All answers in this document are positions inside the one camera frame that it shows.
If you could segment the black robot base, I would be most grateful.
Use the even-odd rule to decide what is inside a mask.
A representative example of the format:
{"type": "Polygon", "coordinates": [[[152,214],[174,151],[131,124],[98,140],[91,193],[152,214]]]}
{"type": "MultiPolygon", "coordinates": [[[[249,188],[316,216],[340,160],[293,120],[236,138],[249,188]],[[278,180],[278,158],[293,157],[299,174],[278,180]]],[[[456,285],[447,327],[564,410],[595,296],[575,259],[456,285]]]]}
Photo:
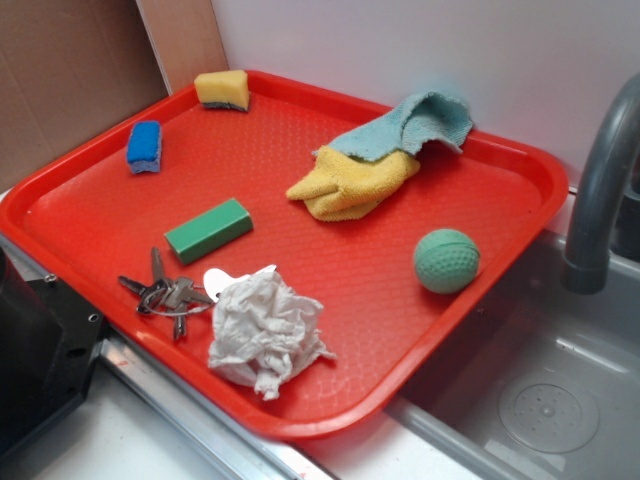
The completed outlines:
{"type": "Polygon", "coordinates": [[[62,279],[26,280],[1,254],[1,459],[87,398],[104,315],[62,279]]]}

